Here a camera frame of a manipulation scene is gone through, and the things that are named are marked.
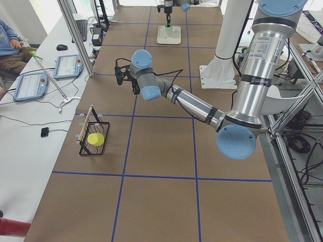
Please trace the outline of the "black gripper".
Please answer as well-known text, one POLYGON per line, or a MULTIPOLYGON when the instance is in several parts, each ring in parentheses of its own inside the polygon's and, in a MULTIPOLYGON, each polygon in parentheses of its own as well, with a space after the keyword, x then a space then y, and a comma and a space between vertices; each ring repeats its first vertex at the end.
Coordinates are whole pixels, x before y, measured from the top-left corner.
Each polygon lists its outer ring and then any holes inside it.
POLYGON ((133 94, 138 95, 140 93, 140 88, 136 80, 132 81, 133 94))
POLYGON ((166 14, 166 26, 171 25, 171 13, 172 13, 172 6, 164 6, 164 13, 166 14))

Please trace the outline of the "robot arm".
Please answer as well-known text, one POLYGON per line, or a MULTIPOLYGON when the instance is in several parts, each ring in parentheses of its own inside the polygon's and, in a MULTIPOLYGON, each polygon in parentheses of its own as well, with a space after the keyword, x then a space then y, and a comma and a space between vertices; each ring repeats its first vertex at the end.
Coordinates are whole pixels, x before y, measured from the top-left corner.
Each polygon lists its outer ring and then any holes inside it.
POLYGON ((233 60, 252 1, 228 1, 213 60, 200 66, 203 88, 237 89, 236 100, 228 112, 222 112, 185 91, 166 78, 158 77, 151 54, 134 52, 127 74, 144 100, 163 96, 179 105, 192 117, 215 128, 217 147, 226 157, 243 160, 256 148, 261 115, 285 110, 294 98, 282 98, 272 87, 285 40, 291 37, 300 19, 305 1, 259 1, 252 25, 254 33, 239 83, 235 82, 233 60))
POLYGON ((160 12, 160 9, 164 10, 164 13, 166 14, 166 27, 170 27, 171 26, 171 13, 173 11, 173 7, 174 6, 179 6, 181 8, 182 11, 188 11, 190 9, 191 5, 198 5, 199 1, 195 1, 195 0, 178 0, 178 1, 174 1, 173 0, 166 0, 163 1, 163 4, 158 6, 158 12, 160 12))

